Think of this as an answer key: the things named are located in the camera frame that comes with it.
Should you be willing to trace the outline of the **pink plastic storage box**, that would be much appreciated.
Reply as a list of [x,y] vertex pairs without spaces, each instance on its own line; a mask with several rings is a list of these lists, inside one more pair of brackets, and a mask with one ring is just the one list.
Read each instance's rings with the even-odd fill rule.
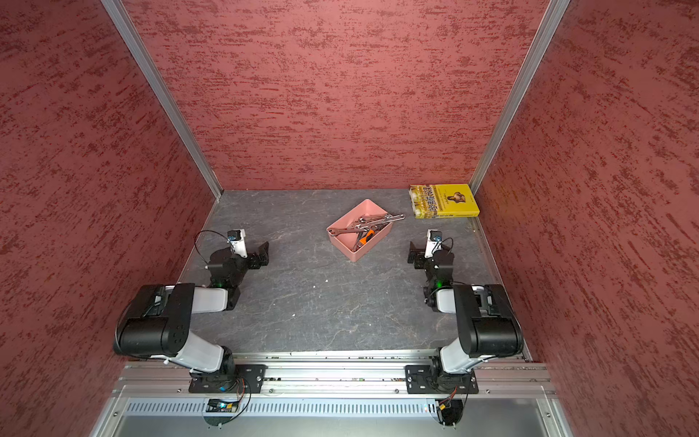
[[[360,202],[353,209],[349,210],[342,217],[333,222],[333,224],[329,225],[329,227],[327,227],[327,231],[329,231],[330,228],[345,229],[360,217],[375,215],[385,216],[386,214],[387,211],[385,209],[367,198],[367,200]],[[362,238],[360,237],[359,233],[346,233],[338,236],[332,236],[329,234],[329,241],[350,261],[356,262],[371,251],[375,246],[377,246],[380,241],[385,239],[391,233],[392,227],[393,224],[391,223],[380,231],[376,231],[365,244],[360,242]]]

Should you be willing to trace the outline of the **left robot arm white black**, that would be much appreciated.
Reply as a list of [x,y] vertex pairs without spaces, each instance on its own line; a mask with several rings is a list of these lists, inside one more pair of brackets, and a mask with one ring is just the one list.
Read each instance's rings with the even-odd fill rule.
[[269,242],[246,254],[233,247],[211,254],[210,284],[151,284],[140,288],[116,325],[113,350],[138,360],[164,360],[185,367],[192,382],[227,391],[240,378],[229,349],[191,331],[194,314],[232,311],[240,299],[240,285],[253,269],[269,264]]

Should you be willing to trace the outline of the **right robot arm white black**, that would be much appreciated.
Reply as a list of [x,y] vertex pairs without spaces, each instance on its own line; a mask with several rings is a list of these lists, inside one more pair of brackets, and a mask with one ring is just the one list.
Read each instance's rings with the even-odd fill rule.
[[435,312],[454,315],[457,323],[456,339],[440,348],[433,362],[436,377],[466,375],[489,360],[524,350],[524,335],[504,286],[455,280],[454,260],[440,244],[410,244],[408,263],[426,275],[424,303]]

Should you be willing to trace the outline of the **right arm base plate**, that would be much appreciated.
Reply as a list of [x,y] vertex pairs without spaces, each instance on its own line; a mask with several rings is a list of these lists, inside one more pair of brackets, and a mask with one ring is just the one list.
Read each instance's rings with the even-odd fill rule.
[[472,373],[446,373],[434,365],[407,365],[404,371],[409,394],[479,393],[478,382]]

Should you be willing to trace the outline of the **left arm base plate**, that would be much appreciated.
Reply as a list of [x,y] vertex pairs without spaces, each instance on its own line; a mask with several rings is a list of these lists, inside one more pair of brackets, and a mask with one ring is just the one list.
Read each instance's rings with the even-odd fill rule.
[[268,367],[264,364],[236,364],[232,373],[191,373],[189,393],[233,395],[261,392]]

